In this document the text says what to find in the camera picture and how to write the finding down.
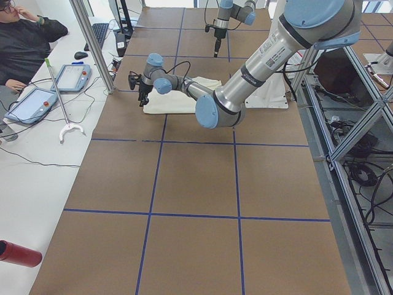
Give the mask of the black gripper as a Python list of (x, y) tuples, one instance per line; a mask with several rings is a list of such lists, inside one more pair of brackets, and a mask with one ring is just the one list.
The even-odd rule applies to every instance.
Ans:
[(152, 91), (151, 81), (145, 78), (143, 74), (130, 71), (128, 74), (128, 84), (131, 90), (134, 90), (138, 86), (139, 107), (147, 105), (149, 103), (148, 94)]
[(221, 46), (221, 41), (226, 38), (227, 29), (207, 24), (205, 25), (204, 30), (206, 33), (208, 33), (211, 28), (214, 30), (214, 37), (216, 38), (215, 47), (214, 47), (214, 58), (217, 58)]

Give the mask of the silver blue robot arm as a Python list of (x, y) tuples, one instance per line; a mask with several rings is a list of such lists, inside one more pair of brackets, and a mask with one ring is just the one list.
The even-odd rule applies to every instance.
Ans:
[(214, 58), (218, 57), (222, 40), (227, 37), (228, 25), (230, 19), (239, 21), (239, 24), (251, 26), (255, 21), (255, 10), (258, 1), (246, 1), (243, 6), (234, 4), (231, 0), (222, 0), (218, 5), (217, 18), (211, 24), (205, 20), (205, 32), (208, 33), (212, 28), (216, 39), (214, 45)]
[(195, 115), (204, 128), (233, 127), (244, 117), (245, 100), (298, 50), (334, 49), (359, 40), (361, 1), (286, 1), (278, 27), (246, 60), (226, 84), (211, 90), (187, 76), (168, 74), (163, 57), (151, 53), (142, 74), (130, 72), (130, 89), (139, 88), (138, 100), (148, 94), (181, 91), (196, 101)]

